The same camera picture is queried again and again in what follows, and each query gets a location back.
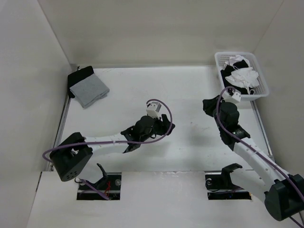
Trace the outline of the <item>white tank top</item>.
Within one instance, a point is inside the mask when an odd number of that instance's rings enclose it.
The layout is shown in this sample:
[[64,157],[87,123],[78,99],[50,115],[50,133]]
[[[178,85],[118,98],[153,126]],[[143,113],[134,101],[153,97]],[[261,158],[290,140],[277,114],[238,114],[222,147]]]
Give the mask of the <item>white tank top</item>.
[[225,77],[231,85],[246,89],[250,94],[255,87],[260,85],[258,81],[259,74],[252,67],[241,68],[231,72],[230,76]]

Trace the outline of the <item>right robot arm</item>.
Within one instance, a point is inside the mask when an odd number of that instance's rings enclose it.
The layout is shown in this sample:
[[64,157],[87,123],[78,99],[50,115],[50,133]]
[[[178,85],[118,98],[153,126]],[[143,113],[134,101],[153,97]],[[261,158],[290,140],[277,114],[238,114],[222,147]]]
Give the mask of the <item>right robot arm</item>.
[[203,111],[214,118],[222,142],[240,156],[256,173],[250,174],[242,165],[233,163],[222,168],[209,190],[235,190],[242,188],[265,205],[277,221],[291,218],[304,210],[304,179],[292,175],[265,156],[250,134],[238,123],[239,112],[234,103],[226,102],[218,95],[204,99]]

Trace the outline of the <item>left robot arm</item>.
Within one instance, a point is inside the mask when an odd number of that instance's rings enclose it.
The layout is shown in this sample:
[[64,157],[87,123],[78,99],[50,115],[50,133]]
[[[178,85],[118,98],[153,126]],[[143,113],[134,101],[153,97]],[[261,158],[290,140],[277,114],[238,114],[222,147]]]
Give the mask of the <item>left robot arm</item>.
[[160,141],[170,135],[174,128],[175,124],[165,114],[159,118],[145,115],[135,125],[107,137],[84,137],[80,132],[75,132],[53,148],[49,157],[62,182],[78,177],[89,181],[99,190],[105,187],[107,178],[90,171],[93,157],[132,152],[141,145]]

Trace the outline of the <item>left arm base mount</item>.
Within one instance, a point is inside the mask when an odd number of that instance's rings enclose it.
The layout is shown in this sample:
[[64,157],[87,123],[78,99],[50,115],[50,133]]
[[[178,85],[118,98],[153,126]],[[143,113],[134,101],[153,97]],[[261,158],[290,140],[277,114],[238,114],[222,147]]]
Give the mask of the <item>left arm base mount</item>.
[[[120,200],[122,174],[106,172],[100,164],[98,164],[98,167],[102,172],[102,178],[95,184],[92,184],[89,181],[86,182],[96,188],[99,192],[103,193],[108,200]],[[74,178],[74,182],[78,184],[77,200],[107,200],[89,186],[85,185],[79,178]]]

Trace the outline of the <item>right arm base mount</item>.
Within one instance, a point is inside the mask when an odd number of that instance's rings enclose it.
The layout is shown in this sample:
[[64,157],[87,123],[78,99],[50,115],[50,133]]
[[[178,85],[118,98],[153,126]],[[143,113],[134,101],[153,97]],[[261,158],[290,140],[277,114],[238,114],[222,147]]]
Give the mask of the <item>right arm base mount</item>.
[[205,172],[205,187],[208,200],[252,200],[251,194],[232,183],[230,174],[242,166],[233,163],[221,171]]

